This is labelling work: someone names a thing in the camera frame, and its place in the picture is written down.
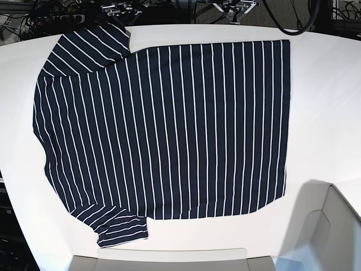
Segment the navy white striped T-shirt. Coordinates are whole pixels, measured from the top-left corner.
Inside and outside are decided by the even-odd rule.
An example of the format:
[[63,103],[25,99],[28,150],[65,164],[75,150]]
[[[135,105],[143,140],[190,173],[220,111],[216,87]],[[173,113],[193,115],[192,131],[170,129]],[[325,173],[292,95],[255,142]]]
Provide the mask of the navy white striped T-shirt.
[[147,219],[253,213],[285,195],[290,42],[130,51],[113,24],[61,35],[37,78],[45,175],[101,248]]

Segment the black power strip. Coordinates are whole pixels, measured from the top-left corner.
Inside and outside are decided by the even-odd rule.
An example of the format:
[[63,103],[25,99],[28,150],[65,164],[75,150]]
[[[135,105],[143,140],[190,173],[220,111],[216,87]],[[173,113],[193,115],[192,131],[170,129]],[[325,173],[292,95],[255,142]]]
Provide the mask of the black power strip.
[[57,16],[46,16],[39,17],[40,22],[49,24],[83,24],[86,16],[84,14],[74,15],[57,15]]

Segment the grey plastic bin right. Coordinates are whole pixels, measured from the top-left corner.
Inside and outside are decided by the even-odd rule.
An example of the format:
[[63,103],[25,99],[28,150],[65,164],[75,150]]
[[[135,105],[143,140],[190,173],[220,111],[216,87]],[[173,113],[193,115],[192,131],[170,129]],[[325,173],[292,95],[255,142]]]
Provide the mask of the grey plastic bin right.
[[294,270],[360,270],[360,217],[334,185],[307,215],[292,258]]

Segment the grey plastic bin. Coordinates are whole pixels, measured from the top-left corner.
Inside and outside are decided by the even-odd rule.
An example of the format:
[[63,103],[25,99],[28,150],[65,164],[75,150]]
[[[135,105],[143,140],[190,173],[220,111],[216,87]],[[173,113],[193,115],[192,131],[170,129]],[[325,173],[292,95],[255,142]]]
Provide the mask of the grey plastic bin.
[[275,270],[271,256],[247,258],[243,248],[149,251],[99,249],[96,257],[74,256],[69,270]]
[[294,270],[360,270],[360,217],[334,185],[307,215],[292,258]]

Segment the grey plastic bin front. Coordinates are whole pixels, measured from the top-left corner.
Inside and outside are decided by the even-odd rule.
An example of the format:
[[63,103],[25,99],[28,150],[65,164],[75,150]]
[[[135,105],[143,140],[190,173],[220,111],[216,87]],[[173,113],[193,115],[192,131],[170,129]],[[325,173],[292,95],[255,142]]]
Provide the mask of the grey plastic bin front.
[[74,256],[69,270],[275,270],[271,256],[247,258],[243,248],[149,251],[99,249],[96,257]]

